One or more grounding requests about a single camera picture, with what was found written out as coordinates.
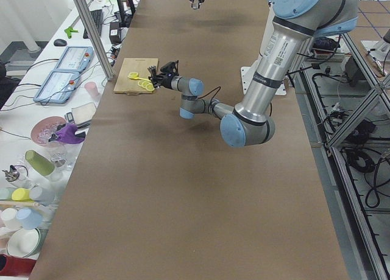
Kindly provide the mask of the white cup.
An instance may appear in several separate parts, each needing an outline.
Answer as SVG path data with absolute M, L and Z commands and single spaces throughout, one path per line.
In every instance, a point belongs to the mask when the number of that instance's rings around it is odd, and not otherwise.
M 5 227 L 9 229 L 18 229 L 21 227 L 20 222 L 16 218 L 18 210 L 15 208 L 7 208 L 1 212 L 1 220 Z

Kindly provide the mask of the upper teach pendant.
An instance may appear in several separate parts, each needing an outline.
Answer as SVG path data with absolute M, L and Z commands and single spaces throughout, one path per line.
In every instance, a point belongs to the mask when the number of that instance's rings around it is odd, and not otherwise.
M 59 58 L 55 70 L 84 71 L 94 55 L 91 46 L 67 46 Z

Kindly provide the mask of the light blue cup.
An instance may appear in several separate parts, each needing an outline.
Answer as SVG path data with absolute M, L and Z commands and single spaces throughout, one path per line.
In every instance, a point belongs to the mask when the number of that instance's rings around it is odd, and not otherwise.
M 22 208 L 17 211 L 16 219 L 19 220 L 24 229 L 30 230 L 41 225 L 43 216 L 34 209 Z

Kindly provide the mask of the teach pendant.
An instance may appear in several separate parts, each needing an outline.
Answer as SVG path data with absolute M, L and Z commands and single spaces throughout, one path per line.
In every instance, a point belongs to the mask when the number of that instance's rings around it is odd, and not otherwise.
M 79 78 L 80 73 L 77 71 L 51 71 L 35 94 L 33 101 L 42 105 L 63 104 L 73 94 Z
M 55 70 L 84 71 L 94 55 L 91 46 L 67 46 L 59 58 Z

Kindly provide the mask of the pink bowl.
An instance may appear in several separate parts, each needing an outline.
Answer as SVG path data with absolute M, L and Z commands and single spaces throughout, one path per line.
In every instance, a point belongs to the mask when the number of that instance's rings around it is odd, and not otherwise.
M 57 127 L 65 123 L 66 120 L 60 116 L 44 118 L 33 127 L 30 137 L 39 146 L 54 147 L 56 142 L 49 142 L 49 139 L 56 133 Z

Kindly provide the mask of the wooden cutting board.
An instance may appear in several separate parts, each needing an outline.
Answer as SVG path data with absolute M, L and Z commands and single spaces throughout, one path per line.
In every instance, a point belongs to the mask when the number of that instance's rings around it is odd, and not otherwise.
M 152 94 L 155 90 L 149 80 L 149 67 L 157 68 L 157 58 L 125 58 L 119 76 L 117 78 L 114 93 L 129 94 Z

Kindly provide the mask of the white bowl green rim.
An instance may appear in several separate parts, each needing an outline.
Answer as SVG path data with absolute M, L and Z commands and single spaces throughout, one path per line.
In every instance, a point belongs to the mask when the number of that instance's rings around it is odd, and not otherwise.
M 41 249 L 41 232 L 39 229 L 19 229 L 7 242 L 6 252 L 15 257 L 29 257 Z

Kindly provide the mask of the metal pourer bottle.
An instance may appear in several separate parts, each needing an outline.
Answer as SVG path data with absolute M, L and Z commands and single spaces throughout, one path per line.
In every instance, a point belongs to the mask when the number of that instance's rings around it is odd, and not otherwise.
M 24 165 L 10 165 L 9 170 L 2 170 L 5 180 L 16 188 L 30 189 L 29 171 Z

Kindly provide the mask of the mint green cup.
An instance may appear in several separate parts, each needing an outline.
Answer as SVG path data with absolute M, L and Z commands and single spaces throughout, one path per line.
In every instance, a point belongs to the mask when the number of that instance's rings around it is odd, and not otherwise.
M 9 201 L 12 199 L 12 194 L 16 191 L 15 188 L 12 187 L 4 187 L 0 188 L 0 200 L 1 201 Z

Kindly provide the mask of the white kitchen scale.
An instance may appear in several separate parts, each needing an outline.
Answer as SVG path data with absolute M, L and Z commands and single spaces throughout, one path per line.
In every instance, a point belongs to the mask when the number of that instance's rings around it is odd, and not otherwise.
M 94 102 L 86 103 L 72 108 L 71 112 L 76 125 L 86 124 L 92 120 L 96 112 L 96 105 Z

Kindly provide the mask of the aluminium frame post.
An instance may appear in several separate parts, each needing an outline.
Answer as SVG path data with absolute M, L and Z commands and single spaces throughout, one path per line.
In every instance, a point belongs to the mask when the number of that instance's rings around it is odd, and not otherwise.
M 97 33 L 86 0 L 73 0 L 84 27 L 88 33 L 94 51 L 108 81 L 113 78 L 113 70 L 108 61 L 100 36 Z

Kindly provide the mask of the black computer mouse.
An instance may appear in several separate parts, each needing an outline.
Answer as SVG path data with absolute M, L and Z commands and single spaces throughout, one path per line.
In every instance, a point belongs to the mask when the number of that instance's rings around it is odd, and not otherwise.
M 58 47 L 63 47 L 67 45 L 67 41 L 64 39 L 56 39 L 54 40 L 53 45 Z

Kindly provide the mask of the red container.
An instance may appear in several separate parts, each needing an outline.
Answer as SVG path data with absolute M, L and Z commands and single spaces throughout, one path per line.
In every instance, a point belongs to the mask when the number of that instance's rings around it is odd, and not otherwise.
M 35 259 L 1 254 L 1 276 L 28 277 L 36 262 Z

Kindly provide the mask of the clear glass measuring cup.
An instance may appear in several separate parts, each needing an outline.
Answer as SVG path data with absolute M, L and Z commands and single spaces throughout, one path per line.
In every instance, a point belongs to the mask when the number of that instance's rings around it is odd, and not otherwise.
M 199 5 L 198 2 L 192 2 L 192 3 L 191 3 L 191 8 L 192 8 L 193 10 L 197 10 L 197 9 L 199 9 L 199 7 L 200 7 L 200 5 Z

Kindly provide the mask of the black power adapter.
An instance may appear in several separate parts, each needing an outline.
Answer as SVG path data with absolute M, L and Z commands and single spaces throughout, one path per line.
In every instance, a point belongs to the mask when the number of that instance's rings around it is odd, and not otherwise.
M 120 22 L 111 22 L 109 27 L 109 39 L 111 44 L 119 44 L 122 42 Z

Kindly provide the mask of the lemon slice outer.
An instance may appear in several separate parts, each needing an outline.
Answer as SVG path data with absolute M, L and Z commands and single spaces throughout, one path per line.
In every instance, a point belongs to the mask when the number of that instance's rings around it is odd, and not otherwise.
M 146 88 L 148 91 L 154 91 L 154 90 L 155 90 L 153 84 L 151 84 L 151 83 L 147 84 L 145 88 Z

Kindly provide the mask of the pink plastic cup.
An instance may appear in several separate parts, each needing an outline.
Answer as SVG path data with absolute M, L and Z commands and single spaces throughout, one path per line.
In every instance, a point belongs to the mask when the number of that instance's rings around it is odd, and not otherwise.
M 84 88 L 93 100 L 99 99 L 100 93 L 98 91 L 98 87 L 97 87 L 96 82 L 87 82 L 85 84 Z

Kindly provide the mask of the purple cloth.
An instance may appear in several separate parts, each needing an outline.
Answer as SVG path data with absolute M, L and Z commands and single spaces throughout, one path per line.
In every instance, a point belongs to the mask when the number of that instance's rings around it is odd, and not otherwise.
M 74 124 L 65 123 L 59 125 L 55 133 L 52 134 L 48 141 L 57 141 L 64 144 L 80 144 L 81 142 L 84 142 L 86 132 L 83 131 L 79 134 L 76 134 L 77 130 L 78 128 Z

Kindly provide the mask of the grey blue cup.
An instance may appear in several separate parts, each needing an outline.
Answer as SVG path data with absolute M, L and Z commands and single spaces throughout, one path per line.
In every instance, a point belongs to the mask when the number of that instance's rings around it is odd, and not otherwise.
M 50 189 L 35 186 L 30 190 L 29 197 L 31 200 L 47 206 L 54 202 L 55 193 Z

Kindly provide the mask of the yellow cup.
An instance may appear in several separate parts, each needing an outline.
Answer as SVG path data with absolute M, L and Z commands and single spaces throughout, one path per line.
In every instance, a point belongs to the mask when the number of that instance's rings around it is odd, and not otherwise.
M 11 199 L 13 201 L 32 201 L 30 198 L 30 190 L 26 188 L 17 188 L 12 192 Z

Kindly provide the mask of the lower teach pendant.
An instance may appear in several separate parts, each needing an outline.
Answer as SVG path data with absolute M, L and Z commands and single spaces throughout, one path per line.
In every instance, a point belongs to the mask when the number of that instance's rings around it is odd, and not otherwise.
M 51 71 L 35 94 L 33 101 L 42 105 L 63 104 L 73 94 L 79 78 L 80 73 L 77 71 Z

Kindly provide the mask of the black keyboard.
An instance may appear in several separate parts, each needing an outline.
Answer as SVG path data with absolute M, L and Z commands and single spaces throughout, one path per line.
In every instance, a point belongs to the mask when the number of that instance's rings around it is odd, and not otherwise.
M 97 34 L 101 36 L 102 33 L 102 26 L 103 26 L 103 11 L 102 9 L 92 10 L 90 11 L 91 18 L 93 20 L 93 23 L 95 25 L 95 28 L 97 30 Z

